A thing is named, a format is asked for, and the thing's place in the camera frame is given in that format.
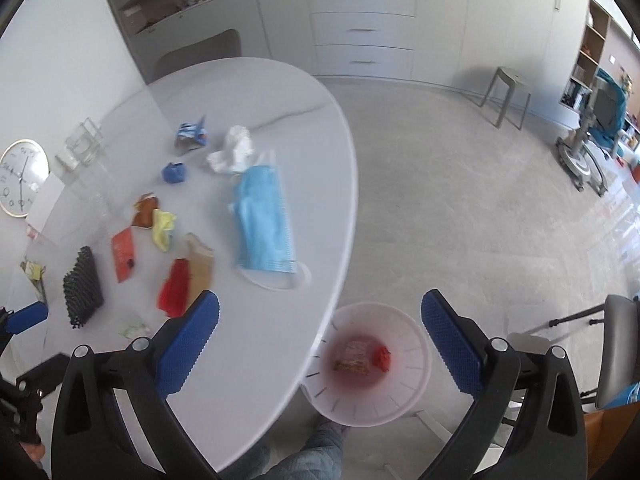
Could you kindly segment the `green paper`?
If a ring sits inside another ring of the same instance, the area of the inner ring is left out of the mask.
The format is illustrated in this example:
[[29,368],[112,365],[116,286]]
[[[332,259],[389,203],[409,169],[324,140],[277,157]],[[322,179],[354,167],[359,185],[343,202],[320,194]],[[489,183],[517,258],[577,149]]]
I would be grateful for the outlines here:
[[139,337],[147,337],[151,333],[148,326],[143,322],[133,322],[123,325],[119,331],[119,336],[127,340],[135,340]]

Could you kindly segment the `small red wrapper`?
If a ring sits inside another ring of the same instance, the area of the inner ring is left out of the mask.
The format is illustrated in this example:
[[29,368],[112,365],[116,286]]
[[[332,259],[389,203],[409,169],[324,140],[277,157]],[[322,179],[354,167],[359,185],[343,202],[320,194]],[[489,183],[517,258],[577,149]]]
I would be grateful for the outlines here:
[[386,346],[379,346],[376,348],[372,356],[372,366],[377,368],[383,373],[390,371],[392,365],[392,354]]

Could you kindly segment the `black foam mesh sleeve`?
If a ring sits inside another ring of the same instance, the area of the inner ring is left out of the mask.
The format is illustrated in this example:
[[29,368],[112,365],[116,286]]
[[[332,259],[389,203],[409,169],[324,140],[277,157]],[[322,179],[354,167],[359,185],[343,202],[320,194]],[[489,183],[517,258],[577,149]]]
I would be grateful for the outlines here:
[[63,295],[73,328],[84,327],[104,305],[96,260],[89,246],[79,249],[73,269],[64,275]]

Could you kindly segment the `torn brown red paper bag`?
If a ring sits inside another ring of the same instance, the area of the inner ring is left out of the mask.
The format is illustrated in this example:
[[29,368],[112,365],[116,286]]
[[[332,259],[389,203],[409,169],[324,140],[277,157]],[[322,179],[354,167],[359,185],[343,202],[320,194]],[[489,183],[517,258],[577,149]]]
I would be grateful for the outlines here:
[[157,307],[168,318],[180,318],[213,284],[215,256],[213,248],[194,233],[186,234],[186,256],[178,258],[169,270],[157,297]]

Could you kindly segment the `brown foil snack wrapper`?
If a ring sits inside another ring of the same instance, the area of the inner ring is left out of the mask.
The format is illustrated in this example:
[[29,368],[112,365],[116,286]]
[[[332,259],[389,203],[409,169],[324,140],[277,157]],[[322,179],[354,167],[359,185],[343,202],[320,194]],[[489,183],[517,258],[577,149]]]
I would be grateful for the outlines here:
[[141,195],[134,203],[134,218],[131,220],[131,225],[140,229],[152,229],[153,214],[159,204],[160,201],[154,193]]

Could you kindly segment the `crumpled yellow paper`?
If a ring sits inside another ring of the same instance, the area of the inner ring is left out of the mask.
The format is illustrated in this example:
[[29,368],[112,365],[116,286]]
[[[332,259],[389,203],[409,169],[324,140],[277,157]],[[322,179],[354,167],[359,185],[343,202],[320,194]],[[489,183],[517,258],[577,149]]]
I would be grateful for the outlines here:
[[152,219],[152,241],[154,245],[162,252],[169,252],[177,216],[169,211],[154,209]]

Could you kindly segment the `clear glass cup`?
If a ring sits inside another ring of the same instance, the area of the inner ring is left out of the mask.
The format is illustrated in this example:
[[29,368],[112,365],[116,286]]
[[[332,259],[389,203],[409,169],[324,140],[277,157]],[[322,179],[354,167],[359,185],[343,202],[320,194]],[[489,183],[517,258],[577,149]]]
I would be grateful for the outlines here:
[[98,156],[102,145],[101,128],[89,117],[81,122],[66,139],[65,147],[78,164],[90,165]]

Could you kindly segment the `snack packet in bin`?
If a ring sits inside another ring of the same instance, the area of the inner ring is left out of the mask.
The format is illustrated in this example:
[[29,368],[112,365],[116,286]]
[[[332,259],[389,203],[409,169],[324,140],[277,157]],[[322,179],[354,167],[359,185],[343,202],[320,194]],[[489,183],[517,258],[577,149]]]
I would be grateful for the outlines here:
[[337,372],[349,372],[366,376],[370,373],[371,361],[369,356],[370,340],[352,339],[344,344],[338,352],[333,364]]

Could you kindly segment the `small blue crumpled wrapper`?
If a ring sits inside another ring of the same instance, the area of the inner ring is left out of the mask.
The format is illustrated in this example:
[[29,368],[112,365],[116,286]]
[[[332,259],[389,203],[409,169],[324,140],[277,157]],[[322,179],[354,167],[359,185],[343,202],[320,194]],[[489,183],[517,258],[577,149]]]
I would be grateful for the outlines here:
[[168,184],[178,184],[186,180],[186,165],[183,162],[170,162],[160,172]]

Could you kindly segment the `blue white crushed carton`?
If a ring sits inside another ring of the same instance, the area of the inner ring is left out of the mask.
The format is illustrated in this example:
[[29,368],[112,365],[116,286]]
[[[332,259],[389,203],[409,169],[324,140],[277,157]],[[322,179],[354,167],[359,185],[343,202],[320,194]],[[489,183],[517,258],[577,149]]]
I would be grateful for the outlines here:
[[190,151],[206,148],[208,133],[205,129],[206,116],[203,115],[198,122],[183,122],[175,135],[175,148],[181,155]]

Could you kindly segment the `blue surgical face mask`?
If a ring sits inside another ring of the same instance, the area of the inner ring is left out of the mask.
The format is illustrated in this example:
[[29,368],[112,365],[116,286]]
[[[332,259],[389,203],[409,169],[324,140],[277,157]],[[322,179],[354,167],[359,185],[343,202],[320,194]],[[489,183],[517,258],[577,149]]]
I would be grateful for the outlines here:
[[296,257],[288,204],[276,153],[255,157],[236,176],[230,212],[239,233],[236,272],[268,292],[292,292],[311,283],[311,272]]

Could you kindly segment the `grey blue exercise machine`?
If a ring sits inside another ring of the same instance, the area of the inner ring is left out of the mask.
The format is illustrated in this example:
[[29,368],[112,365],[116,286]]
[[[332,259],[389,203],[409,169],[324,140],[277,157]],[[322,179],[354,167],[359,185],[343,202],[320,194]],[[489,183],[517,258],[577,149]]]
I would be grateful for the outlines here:
[[591,91],[580,107],[579,125],[565,138],[555,142],[558,162],[572,177],[579,192],[592,185],[600,197],[608,192],[608,180],[590,145],[598,148],[605,159],[618,155],[623,138],[627,95],[623,87],[599,68]]

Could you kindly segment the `grey dining chair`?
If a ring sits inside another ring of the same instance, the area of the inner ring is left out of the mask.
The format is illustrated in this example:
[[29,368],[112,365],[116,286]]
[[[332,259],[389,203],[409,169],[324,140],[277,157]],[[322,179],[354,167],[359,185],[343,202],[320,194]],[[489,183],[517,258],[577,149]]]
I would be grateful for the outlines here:
[[227,29],[216,36],[163,55],[154,66],[151,80],[156,81],[196,64],[221,58],[239,58],[241,55],[242,44],[239,32],[235,29]]

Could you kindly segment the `grey metal stool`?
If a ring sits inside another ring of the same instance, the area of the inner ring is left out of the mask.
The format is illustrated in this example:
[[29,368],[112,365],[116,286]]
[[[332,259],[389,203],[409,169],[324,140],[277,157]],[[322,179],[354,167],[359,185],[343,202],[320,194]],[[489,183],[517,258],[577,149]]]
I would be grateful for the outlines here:
[[512,104],[512,100],[516,92],[523,91],[525,94],[525,104],[522,110],[520,121],[515,125],[518,130],[521,130],[524,126],[524,122],[528,113],[530,100],[532,99],[533,91],[530,88],[528,80],[513,68],[498,66],[495,73],[492,75],[489,86],[484,93],[484,96],[480,100],[480,107],[484,107],[491,93],[495,90],[496,83],[500,81],[506,86],[506,95],[504,96],[497,120],[494,122],[494,126],[500,129],[503,121],[506,119],[506,113]]

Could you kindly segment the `round white wall clock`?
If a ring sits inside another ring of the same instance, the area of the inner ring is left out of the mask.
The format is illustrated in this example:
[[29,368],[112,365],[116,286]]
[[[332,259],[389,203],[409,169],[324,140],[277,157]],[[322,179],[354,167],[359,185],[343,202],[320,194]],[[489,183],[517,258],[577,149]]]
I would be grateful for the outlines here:
[[21,139],[1,155],[1,209],[12,218],[26,218],[40,188],[50,174],[50,164],[42,146]]

